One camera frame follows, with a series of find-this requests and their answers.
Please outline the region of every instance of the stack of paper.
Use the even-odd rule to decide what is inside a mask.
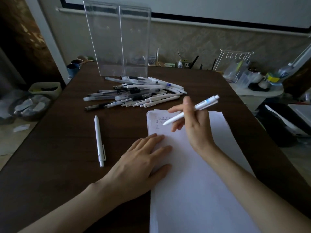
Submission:
[[[172,133],[170,125],[162,126],[177,113],[147,113],[148,134],[164,134],[158,146],[173,146],[156,167],[173,165],[165,179],[151,190],[150,232],[260,232],[214,170],[192,149],[185,128]],[[223,114],[210,111],[209,115],[216,145],[254,175]]]

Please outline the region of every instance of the person's right hand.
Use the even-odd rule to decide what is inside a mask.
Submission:
[[[183,104],[176,105],[168,110],[170,113],[184,112],[184,118],[173,122],[172,132],[186,127],[188,140],[192,148],[200,154],[206,148],[215,147],[212,137],[210,118],[207,110],[194,111],[194,105],[189,96],[184,97]]]

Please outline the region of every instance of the hand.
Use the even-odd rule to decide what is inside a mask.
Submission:
[[[215,147],[212,137],[210,118],[207,110],[194,111],[194,105],[189,96],[184,97],[183,104],[168,110],[170,113],[184,112],[184,118],[173,122],[172,132],[186,127],[188,140],[192,148],[200,154],[205,148]]]
[[[171,169],[171,165],[166,164],[151,175],[154,166],[172,150],[171,146],[165,146],[152,152],[163,139],[164,135],[155,133],[135,141],[108,174],[95,184],[103,184],[103,193],[110,192],[118,205],[145,194]]]

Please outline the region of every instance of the dark brown table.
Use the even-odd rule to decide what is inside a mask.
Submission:
[[[311,217],[311,188],[267,135],[220,74],[206,70],[149,67],[151,77],[184,86],[195,103],[219,94],[212,107],[222,111],[257,178]],[[18,148],[0,173],[0,231],[16,232],[99,180],[130,145],[147,136],[146,112],[114,107],[85,112],[83,97],[118,83],[104,81],[95,63],[76,77]],[[182,98],[152,107],[168,109]],[[94,129],[99,117],[107,161],[100,168]],[[148,232],[150,193],[127,202],[92,225],[88,232]]]

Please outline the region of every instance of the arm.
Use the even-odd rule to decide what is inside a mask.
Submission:
[[[193,149],[215,170],[262,232],[311,232],[311,221],[225,155],[214,143],[208,111],[194,111],[189,97],[169,112],[184,111],[172,132],[186,127]]]
[[[148,192],[171,169],[166,164],[150,175],[172,150],[166,146],[152,152],[163,139],[153,134],[137,140],[106,176],[20,232],[83,232],[118,205]]]

